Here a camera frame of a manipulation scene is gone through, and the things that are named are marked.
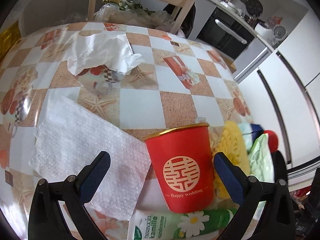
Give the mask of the green snack bag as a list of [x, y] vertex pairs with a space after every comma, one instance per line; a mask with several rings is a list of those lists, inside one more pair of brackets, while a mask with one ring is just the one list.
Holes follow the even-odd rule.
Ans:
[[268, 135], [262, 134], [255, 138], [251, 135], [249, 123], [238, 124], [248, 153], [250, 175], [260, 182], [274, 183], [274, 167], [271, 152], [268, 147]]

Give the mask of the white paper towel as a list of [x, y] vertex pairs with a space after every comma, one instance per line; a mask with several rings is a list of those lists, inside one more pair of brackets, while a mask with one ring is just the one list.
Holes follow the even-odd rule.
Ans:
[[151, 160], [146, 145], [63, 96], [36, 131], [29, 165], [49, 182], [62, 181], [101, 152], [111, 166], [88, 206], [107, 217], [130, 220]]

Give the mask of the blue plastic bag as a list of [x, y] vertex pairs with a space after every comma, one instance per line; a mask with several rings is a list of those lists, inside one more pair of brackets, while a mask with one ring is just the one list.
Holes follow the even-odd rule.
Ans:
[[250, 124], [252, 137], [258, 138], [264, 133], [264, 129], [258, 124]]

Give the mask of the yellow corrugated sponge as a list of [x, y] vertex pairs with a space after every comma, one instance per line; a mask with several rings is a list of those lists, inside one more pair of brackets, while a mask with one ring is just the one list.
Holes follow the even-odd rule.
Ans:
[[233, 121], [226, 121], [223, 127], [209, 126], [208, 132], [212, 156], [223, 152], [233, 165], [249, 175], [248, 153], [239, 126]]

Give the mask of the chamomile hand cream tube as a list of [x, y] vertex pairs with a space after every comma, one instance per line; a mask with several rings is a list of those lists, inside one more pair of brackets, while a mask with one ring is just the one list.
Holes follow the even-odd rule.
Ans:
[[191, 213], [136, 210], [129, 222], [128, 239], [186, 239], [217, 234], [232, 220], [236, 209]]

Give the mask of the red paper cup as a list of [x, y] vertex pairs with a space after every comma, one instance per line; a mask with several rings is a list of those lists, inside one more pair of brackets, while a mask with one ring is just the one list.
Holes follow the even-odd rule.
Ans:
[[214, 168], [207, 123], [186, 125], [144, 139], [170, 211], [203, 210], [214, 198]]

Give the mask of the black trash bin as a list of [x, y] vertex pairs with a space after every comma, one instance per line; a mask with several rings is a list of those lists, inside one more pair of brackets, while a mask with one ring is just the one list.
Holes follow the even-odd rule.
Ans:
[[277, 182], [282, 179], [288, 183], [287, 166], [282, 153], [280, 151], [276, 151], [272, 153], [271, 156], [274, 167], [274, 181]]

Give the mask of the red plastic stool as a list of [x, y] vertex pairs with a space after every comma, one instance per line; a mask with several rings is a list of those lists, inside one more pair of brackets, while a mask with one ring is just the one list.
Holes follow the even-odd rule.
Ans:
[[264, 134], [268, 135], [268, 147], [270, 152], [276, 152], [279, 146], [278, 136], [274, 131], [271, 130], [264, 130]]

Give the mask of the white refrigerator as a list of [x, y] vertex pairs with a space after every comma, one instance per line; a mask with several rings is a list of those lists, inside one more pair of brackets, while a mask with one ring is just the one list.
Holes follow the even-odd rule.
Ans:
[[291, 183], [311, 178], [319, 168], [319, 18], [313, 9], [239, 86], [254, 122], [276, 132]]

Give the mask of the crumpled white paper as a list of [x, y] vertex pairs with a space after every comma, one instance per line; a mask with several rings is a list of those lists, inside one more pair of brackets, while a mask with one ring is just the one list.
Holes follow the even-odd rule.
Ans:
[[102, 65], [114, 72], [127, 75], [133, 68], [145, 62], [141, 54], [133, 52], [125, 34], [78, 35], [72, 38], [67, 51], [71, 54], [67, 59], [67, 68], [74, 76], [85, 69]]

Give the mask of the checkered tablecloth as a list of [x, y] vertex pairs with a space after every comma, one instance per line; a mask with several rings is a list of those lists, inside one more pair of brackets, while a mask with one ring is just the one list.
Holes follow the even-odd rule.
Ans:
[[[79, 77], [67, 69], [75, 36], [125, 34], [144, 62], [119, 83], [106, 69]], [[72, 23], [21, 38], [1, 61], [1, 211], [20, 239], [39, 176], [29, 166], [36, 129], [57, 100], [67, 97], [130, 135], [142, 139], [205, 118], [216, 137], [226, 121], [252, 121], [218, 52], [201, 41], [120, 24]]]

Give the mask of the gold foil bag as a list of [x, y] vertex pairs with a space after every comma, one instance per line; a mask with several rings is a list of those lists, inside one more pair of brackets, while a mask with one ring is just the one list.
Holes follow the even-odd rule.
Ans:
[[21, 38], [18, 21], [13, 23], [8, 29], [0, 34], [0, 61], [2, 61], [8, 51]]

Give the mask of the white rice cooker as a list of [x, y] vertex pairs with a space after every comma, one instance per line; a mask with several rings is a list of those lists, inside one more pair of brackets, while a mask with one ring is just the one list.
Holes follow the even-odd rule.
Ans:
[[273, 30], [268, 25], [266, 25], [264, 22], [259, 22], [254, 30], [265, 40], [271, 39], [273, 37]]

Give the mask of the black built-in oven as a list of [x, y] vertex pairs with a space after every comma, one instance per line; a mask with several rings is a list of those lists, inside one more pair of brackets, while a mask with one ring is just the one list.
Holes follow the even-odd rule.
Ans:
[[219, 8], [215, 8], [197, 38], [234, 60], [254, 40], [245, 27]]

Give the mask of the black jacket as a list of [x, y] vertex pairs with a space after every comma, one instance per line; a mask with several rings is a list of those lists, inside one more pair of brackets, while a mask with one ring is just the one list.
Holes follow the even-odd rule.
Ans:
[[[163, 11], [166, 11], [168, 14], [172, 14], [174, 9], [175, 7], [172, 4], [167, 4], [164, 7]], [[195, 16], [196, 16], [196, 7], [195, 7], [195, 4], [193, 4], [180, 27], [181, 31], [183, 31], [186, 38], [189, 37], [193, 29]]]

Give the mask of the vegetables in plastic bag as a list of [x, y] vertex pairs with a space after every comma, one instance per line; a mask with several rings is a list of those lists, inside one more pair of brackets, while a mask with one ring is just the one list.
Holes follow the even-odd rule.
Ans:
[[127, 0], [103, 0], [104, 5], [94, 14], [94, 22], [134, 25], [170, 31], [175, 23], [166, 11], [152, 11]]

